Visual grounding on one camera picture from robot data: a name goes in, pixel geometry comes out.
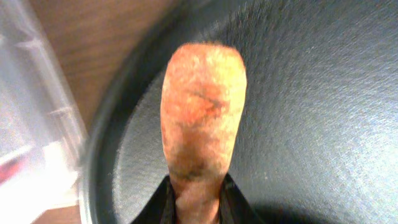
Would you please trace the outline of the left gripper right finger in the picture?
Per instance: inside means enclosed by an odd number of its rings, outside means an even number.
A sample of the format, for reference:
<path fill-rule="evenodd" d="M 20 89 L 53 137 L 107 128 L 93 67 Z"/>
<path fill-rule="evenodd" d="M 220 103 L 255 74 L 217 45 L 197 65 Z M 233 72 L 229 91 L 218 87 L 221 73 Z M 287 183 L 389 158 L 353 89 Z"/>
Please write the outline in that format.
<path fill-rule="evenodd" d="M 225 176 L 220 191 L 220 223 L 264 224 L 229 174 Z"/>

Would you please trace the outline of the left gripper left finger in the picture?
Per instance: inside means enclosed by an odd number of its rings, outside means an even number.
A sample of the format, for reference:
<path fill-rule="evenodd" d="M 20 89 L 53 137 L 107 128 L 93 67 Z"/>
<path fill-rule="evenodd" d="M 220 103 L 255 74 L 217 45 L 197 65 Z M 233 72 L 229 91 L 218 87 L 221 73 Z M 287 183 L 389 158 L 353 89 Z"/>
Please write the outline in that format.
<path fill-rule="evenodd" d="M 175 193 L 167 175 L 131 224 L 176 224 Z"/>

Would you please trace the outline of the orange carrot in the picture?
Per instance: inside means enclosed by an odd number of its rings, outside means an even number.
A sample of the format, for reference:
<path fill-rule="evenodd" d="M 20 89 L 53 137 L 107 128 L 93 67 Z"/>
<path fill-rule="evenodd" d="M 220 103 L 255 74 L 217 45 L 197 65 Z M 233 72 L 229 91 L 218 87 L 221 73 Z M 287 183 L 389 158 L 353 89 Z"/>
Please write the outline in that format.
<path fill-rule="evenodd" d="M 177 223 L 218 223 L 246 87 L 246 67 L 232 47 L 184 44 L 169 60 L 160 123 Z"/>

